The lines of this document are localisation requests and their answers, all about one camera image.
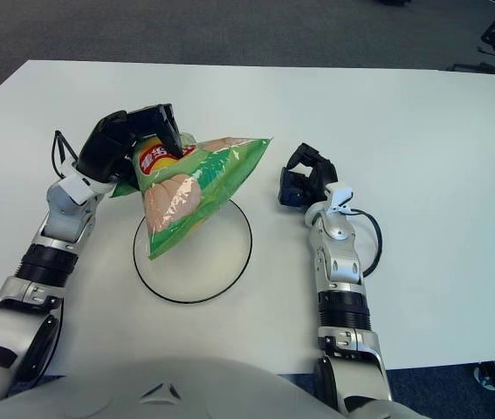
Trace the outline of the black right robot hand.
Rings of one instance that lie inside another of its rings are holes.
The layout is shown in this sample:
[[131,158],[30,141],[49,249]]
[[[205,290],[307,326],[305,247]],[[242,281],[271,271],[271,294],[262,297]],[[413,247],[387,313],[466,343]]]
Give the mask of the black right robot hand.
[[335,166],[302,143],[281,170],[278,201],[292,208],[309,207],[325,201],[327,184],[337,181]]

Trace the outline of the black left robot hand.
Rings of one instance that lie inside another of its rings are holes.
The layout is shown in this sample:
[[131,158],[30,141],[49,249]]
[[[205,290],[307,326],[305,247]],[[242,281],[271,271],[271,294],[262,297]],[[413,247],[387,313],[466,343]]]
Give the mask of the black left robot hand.
[[76,169],[97,182],[117,180],[137,189],[132,163],[134,148],[153,135],[171,156],[183,157],[173,108],[170,104],[159,104],[130,113],[120,110],[102,118],[81,149]]

